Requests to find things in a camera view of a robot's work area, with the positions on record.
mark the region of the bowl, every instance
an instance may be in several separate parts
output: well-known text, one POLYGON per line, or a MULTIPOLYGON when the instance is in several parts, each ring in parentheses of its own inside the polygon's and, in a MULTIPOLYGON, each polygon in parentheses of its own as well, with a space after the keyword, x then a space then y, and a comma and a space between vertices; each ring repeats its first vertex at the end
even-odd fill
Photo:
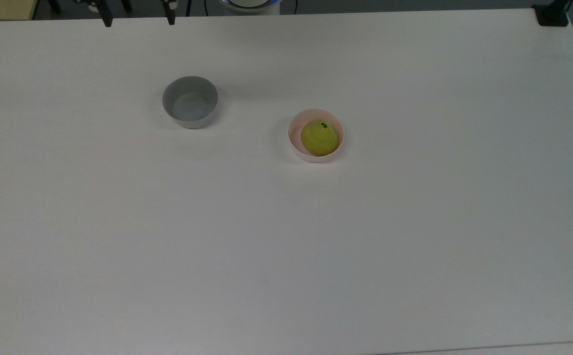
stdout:
POLYGON ((343 146, 344 137, 345 132, 343 131, 343 125, 338 120, 338 118, 336 118, 335 115, 329 113, 328 111, 320 110, 319 108, 311 108, 301 111, 300 113, 296 114, 293 119, 291 119, 291 123, 288 126, 288 138, 291 141, 291 146, 293 146, 295 154, 301 159, 311 163, 327 162, 328 160, 336 157, 338 151, 341 150, 341 146, 343 146), (302 143, 302 128, 304 128, 304 126, 306 126, 310 121, 315 119, 325 119, 328 123, 331 124, 332 129, 335 131, 338 137, 337 148, 332 151, 332 153, 322 157, 313 155, 313 153, 308 151, 302 143))
POLYGON ((216 87, 200 76, 179 78, 164 90, 166 112, 183 128, 201 128, 212 123, 218 103, 216 87))
POLYGON ((268 0, 230 0, 230 2, 240 7, 257 7, 261 6, 267 1, 268 0))

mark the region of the table surface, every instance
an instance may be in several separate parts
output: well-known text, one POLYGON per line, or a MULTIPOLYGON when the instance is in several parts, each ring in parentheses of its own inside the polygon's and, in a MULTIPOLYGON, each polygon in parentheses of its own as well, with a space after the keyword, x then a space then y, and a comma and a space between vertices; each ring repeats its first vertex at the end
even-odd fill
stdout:
POLYGON ((0 20, 31 20, 36 0, 0 0, 0 20))
POLYGON ((531 9, 0 23, 0 354, 573 341, 573 29, 531 9), (167 116, 170 81, 217 121, 167 116), (324 108, 345 147, 298 160, 324 108))

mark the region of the floor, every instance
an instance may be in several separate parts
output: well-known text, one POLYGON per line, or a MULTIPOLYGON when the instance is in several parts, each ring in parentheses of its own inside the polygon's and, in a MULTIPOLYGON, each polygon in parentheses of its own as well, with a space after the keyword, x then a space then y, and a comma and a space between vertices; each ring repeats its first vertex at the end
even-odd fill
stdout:
MULTIPOLYGON (((190 16, 205 16, 203 1, 210 16, 221 14, 223 8, 218 0, 194 0, 190 9, 190 16)), ((293 13, 296 0, 283 0, 280 11, 282 14, 293 13)), ((356 13, 381 11, 426 11, 426 10, 452 10, 452 9, 505 9, 529 8, 534 3, 547 4, 550 0, 298 0, 298 14, 312 13, 356 13)), ((74 0, 58 0, 61 13, 52 13, 47 0, 38 0, 34 20, 59 20, 75 18, 99 18, 84 4, 77 4, 74 0)), ((127 13, 120 0, 107 0, 113 16, 122 17, 163 17, 164 12, 160 0, 131 0, 133 11, 127 13)), ((187 0, 178 0, 177 13, 185 10, 187 0)), ((573 23, 573 5, 569 10, 569 17, 573 23)))

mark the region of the pear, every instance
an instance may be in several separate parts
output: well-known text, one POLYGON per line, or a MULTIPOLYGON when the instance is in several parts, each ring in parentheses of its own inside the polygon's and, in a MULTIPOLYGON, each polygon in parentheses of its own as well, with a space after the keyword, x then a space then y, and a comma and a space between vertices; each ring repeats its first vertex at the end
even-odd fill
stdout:
POLYGON ((302 128, 302 144, 317 157, 323 157, 335 151, 338 137, 325 119, 314 119, 302 128))

